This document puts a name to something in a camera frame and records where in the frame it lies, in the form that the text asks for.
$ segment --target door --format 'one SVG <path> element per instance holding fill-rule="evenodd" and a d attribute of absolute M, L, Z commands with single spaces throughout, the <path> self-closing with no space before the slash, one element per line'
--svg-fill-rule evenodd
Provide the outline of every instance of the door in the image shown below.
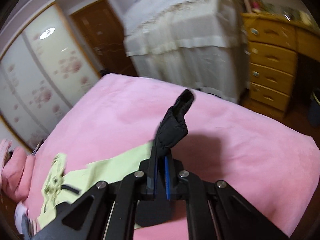
<path fill-rule="evenodd" d="M 106 70 L 137 76 L 125 54 L 123 27 L 107 0 L 92 3 L 71 17 Z"/>

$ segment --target drawer handle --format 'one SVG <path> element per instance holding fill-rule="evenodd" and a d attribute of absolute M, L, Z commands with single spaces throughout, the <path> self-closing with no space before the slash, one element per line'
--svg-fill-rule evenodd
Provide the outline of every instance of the drawer handle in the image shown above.
<path fill-rule="evenodd" d="M 275 62 L 280 62 L 280 60 L 276 56 L 268 55 L 266 56 L 266 58 Z"/>
<path fill-rule="evenodd" d="M 251 31 L 254 35 L 256 35 L 256 36 L 259 35 L 259 31 L 256 30 L 256 29 L 254 29 L 254 28 L 251 28 L 250 31 Z"/>
<path fill-rule="evenodd" d="M 274 31 L 274 30 L 271 30 L 271 29 L 266 29 L 266 30 L 264 30 L 264 33 L 267 34 L 267 35 L 279 36 L 279 33 L 277 33 L 277 32 Z"/>
<path fill-rule="evenodd" d="M 256 71 L 252 71 L 252 75 L 254 75 L 255 77 L 259 77 L 260 76 L 260 74 L 258 72 L 256 72 Z"/>
<path fill-rule="evenodd" d="M 268 78 L 266 77 L 266 80 L 273 82 L 273 83 L 278 83 L 277 80 L 275 78 Z"/>
<path fill-rule="evenodd" d="M 263 95 L 263 97 L 264 97 L 265 99 L 267 99 L 267 100 L 274 101 L 273 98 L 270 97 L 270 96 L 265 96 L 265 95 Z"/>

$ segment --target trash can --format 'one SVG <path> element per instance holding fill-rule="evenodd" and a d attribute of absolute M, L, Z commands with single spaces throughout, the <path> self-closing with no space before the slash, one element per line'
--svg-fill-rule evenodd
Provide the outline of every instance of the trash can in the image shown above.
<path fill-rule="evenodd" d="M 312 127 L 320 125 L 320 89 L 313 90 L 312 102 L 308 113 L 308 120 Z"/>

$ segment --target pink bedspread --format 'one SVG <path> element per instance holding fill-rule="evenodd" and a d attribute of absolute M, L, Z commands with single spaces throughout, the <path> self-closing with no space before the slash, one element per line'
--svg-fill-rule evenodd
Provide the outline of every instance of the pink bedspread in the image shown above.
<path fill-rule="evenodd" d="M 153 139 L 183 87 L 146 78 L 104 76 L 63 118 L 36 154 L 26 205 L 40 214 L 41 188 L 54 156 L 68 154 L 66 172 L 109 159 Z M 244 107 L 194 91 L 189 134 L 173 149 L 202 179 L 226 180 L 288 236 L 319 181 L 320 152 L 311 137 Z M 175 219 L 135 230 L 134 239 L 188 239 L 183 203 Z"/>

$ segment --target bolt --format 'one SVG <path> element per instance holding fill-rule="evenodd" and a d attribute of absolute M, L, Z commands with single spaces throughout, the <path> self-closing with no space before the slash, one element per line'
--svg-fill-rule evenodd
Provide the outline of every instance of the bolt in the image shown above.
<path fill-rule="evenodd" d="M 188 171 L 180 171 L 180 172 L 179 172 L 179 175 L 180 175 L 180 177 L 185 178 L 185 177 L 188 177 L 188 176 L 189 176 L 189 172 L 188 172 Z"/>
<path fill-rule="evenodd" d="M 105 181 L 99 181 L 96 186 L 98 189 L 105 188 L 107 183 Z"/>
<path fill-rule="evenodd" d="M 136 171 L 136 172 L 134 173 L 134 176 L 135 176 L 136 178 L 141 178 L 141 177 L 144 176 L 144 172 L 143 172 L 143 171 Z"/>
<path fill-rule="evenodd" d="M 217 182 L 218 188 L 225 188 L 227 186 L 227 183 L 224 180 L 219 180 Z"/>

